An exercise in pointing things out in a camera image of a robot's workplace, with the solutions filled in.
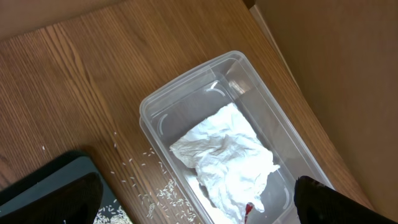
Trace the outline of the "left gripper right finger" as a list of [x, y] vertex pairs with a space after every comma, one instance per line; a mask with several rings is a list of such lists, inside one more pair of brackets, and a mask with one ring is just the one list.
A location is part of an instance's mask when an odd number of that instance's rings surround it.
[[306, 175], [296, 180], [294, 204], [301, 224], [397, 224]]

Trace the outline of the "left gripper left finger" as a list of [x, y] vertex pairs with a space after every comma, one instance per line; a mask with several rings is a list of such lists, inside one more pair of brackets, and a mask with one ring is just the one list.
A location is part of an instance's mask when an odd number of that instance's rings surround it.
[[1, 224], [92, 224], [101, 205], [103, 184], [91, 172], [3, 217]]

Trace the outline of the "pile of white rice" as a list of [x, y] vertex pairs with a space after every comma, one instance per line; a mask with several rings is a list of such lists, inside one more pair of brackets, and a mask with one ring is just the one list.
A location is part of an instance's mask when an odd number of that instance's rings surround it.
[[99, 208], [93, 224], [132, 224], [117, 199]]

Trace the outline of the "red snack wrapper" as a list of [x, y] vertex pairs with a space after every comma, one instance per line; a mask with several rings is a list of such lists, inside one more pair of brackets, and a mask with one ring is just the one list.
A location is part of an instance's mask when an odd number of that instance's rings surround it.
[[252, 203], [248, 203], [248, 204], [246, 205], [246, 211], [245, 211], [245, 216], [244, 216], [244, 224], [247, 223], [247, 221], [248, 221], [248, 216], [249, 216], [249, 214], [250, 214], [250, 212], [251, 212], [252, 209], [253, 209]]

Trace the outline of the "white napkin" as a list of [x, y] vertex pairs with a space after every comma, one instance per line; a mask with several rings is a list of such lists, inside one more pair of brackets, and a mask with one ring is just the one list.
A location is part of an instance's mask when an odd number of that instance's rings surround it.
[[195, 169], [198, 183], [231, 223], [244, 223], [247, 205], [265, 211], [261, 194], [280, 166], [234, 103], [197, 124], [170, 151]]

